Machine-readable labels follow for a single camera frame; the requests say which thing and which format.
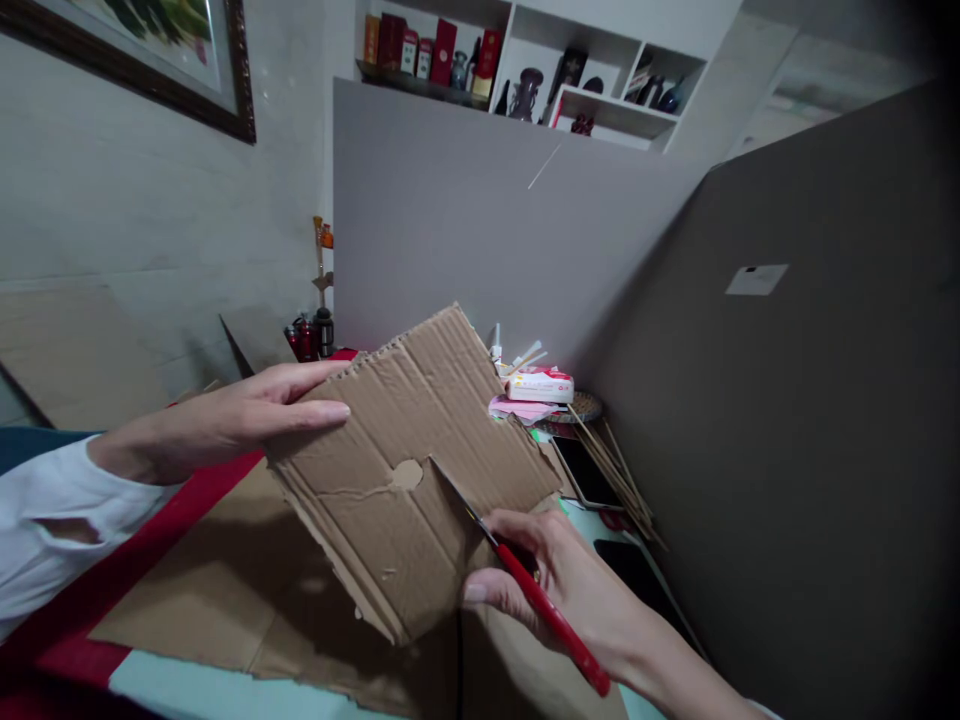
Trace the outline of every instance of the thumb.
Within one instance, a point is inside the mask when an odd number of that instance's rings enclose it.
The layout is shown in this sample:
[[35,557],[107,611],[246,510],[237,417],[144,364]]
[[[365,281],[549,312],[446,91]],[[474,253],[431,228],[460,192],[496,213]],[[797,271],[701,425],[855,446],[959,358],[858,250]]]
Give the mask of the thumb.
[[463,586],[463,602],[465,605],[490,605],[519,620],[540,637],[540,617],[530,607],[517,581],[503,570],[484,568],[471,573]]
[[324,430],[343,425],[350,417],[350,408],[332,400],[310,400],[293,405],[264,403],[256,414],[254,437],[260,441],[290,432]]

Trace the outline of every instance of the fingernail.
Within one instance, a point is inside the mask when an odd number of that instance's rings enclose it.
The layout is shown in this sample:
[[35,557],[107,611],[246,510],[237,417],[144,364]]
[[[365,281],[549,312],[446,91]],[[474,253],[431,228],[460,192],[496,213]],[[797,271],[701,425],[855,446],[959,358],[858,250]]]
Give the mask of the fingernail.
[[467,585],[463,591],[463,602],[467,604],[478,604],[486,601],[487,588],[484,585]]
[[347,418],[350,417],[350,407],[343,403],[330,403],[327,408],[327,417],[330,418],[331,422],[346,422]]

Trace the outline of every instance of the smartphone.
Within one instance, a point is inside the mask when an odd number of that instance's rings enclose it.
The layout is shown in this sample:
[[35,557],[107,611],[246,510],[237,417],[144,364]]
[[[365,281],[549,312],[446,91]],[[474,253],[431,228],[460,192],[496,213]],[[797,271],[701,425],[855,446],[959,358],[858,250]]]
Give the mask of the smartphone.
[[620,498],[582,442],[561,437],[555,437],[551,442],[584,507],[595,510],[623,510]]

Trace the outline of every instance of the framed painting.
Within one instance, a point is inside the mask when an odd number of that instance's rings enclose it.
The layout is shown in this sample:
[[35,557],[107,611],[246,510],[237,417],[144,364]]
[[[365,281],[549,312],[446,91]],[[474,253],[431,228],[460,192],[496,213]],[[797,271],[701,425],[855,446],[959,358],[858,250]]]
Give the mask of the framed painting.
[[2,0],[0,30],[256,143],[240,0]]

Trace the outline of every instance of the blue fabric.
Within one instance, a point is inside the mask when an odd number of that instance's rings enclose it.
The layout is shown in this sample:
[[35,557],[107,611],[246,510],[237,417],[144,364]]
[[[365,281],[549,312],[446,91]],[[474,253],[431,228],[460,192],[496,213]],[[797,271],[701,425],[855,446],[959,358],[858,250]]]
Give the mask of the blue fabric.
[[0,475],[37,455],[97,434],[47,428],[0,428]]

